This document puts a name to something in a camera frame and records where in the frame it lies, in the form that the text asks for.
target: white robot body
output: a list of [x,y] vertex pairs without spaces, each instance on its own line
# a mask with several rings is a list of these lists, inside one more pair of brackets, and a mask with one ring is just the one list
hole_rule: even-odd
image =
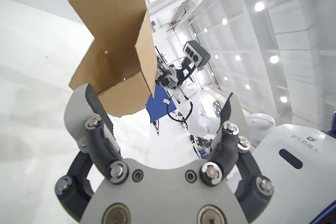
[[253,152],[275,187],[272,201],[254,223],[315,223],[312,220],[336,200],[335,146],[335,138],[314,128],[274,128]]

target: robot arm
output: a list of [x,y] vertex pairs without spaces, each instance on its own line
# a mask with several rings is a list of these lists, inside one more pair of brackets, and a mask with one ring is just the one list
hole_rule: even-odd
[[[65,122],[80,151],[67,175],[55,185],[57,198],[82,224],[251,223],[267,206],[273,189],[264,186],[271,185],[270,180],[247,151],[246,138],[242,140],[244,124],[229,122],[235,119],[233,99],[231,95],[221,112],[208,160],[156,170],[121,157],[113,125],[92,86],[77,88],[67,105]],[[92,164],[105,177],[95,193],[87,180]],[[242,181],[233,194],[224,178],[235,164]]]

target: cardboard box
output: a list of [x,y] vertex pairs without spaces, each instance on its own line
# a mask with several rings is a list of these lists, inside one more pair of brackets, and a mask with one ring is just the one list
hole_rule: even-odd
[[155,92],[156,54],[145,0],[69,0],[94,41],[69,86],[91,83],[107,113],[133,114]]

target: ceiling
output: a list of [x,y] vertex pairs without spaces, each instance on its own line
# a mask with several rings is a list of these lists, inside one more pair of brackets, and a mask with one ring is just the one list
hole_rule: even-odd
[[[257,2],[265,9],[257,12]],[[250,111],[270,114],[278,123],[329,129],[336,107],[335,0],[199,3],[186,6],[183,14],[190,21],[181,14],[183,24],[177,28],[187,29],[190,39],[196,33],[211,53],[208,70],[214,74],[214,88],[235,92]],[[279,62],[271,63],[272,56]],[[287,103],[281,102],[282,96]]]

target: ceiling light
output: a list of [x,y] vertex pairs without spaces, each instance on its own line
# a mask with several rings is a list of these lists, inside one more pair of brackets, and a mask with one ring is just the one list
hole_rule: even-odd
[[263,2],[257,2],[254,6],[255,11],[262,11],[265,8],[265,4]]
[[271,58],[270,58],[270,62],[271,63],[277,63],[279,61],[279,57],[277,57],[277,56],[272,56]]
[[287,97],[285,96],[280,97],[280,101],[283,103],[287,103]]

